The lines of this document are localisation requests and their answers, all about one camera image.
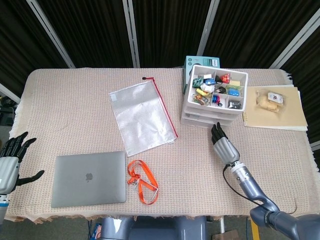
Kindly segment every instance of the apple logo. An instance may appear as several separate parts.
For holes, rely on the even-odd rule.
[[[85,180],[86,180],[86,182],[88,183],[90,180],[92,180],[94,177],[92,176],[92,173],[87,173],[86,175],[85,175]]]

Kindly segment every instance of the silver laptop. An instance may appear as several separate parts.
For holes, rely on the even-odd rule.
[[[126,201],[125,152],[57,156],[52,208]]]

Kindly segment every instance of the beige tablecloth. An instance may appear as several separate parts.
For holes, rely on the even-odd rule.
[[[249,86],[288,83],[282,70],[240,71],[248,73]],[[134,159],[148,164],[159,184],[158,201],[143,205],[129,186],[125,203],[51,208],[56,156],[125,150],[108,93],[140,83],[144,76],[155,77],[178,138],[173,144],[130,157],[126,164]],[[248,215],[255,205],[224,182],[224,166],[213,151],[210,130],[180,124],[182,78],[181,68],[32,72],[10,135],[29,131],[29,138],[37,138],[24,157],[20,177],[42,169],[45,173],[10,194],[6,218],[40,222],[53,216]],[[244,127],[241,117],[225,132],[261,188],[281,210],[293,212],[296,205],[295,215],[320,212],[320,178],[305,132]],[[241,191],[229,172],[227,178]]]

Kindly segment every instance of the floor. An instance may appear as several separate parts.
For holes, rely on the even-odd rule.
[[[10,127],[0,126],[2,144],[9,139]],[[226,216],[225,230],[237,230],[241,240],[252,240],[251,222],[247,217]],[[218,221],[207,222],[208,240],[212,235],[220,233]],[[0,230],[0,240],[85,240],[88,236],[88,222],[84,218],[55,218],[52,222],[34,224],[29,220],[11,222],[5,220]],[[269,228],[259,228],[261,240],[287,240],[281,233]]]

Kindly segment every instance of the lanyard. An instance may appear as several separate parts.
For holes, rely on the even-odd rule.
[[[135,172],[136,167],[141,167],[143,169],[143,171],[145,172],[151,184],[141,179],[140,174],[136,174]],[[146,205],[154,204],[157,201],[159,196],[159,188],[158,188],[158,183],[154,175],[148,168],[147,164],[142,160],[133,160],[128,165],[128,173],[131,176],[131,178],[130,180],[127,181],[127,183],[137,185],[140,201]],[[148,202],[145,200],[145,197],[144,197],[144,193],[142,189],[143,186],[147,187],[148,189],[154,192],[153,198]]]

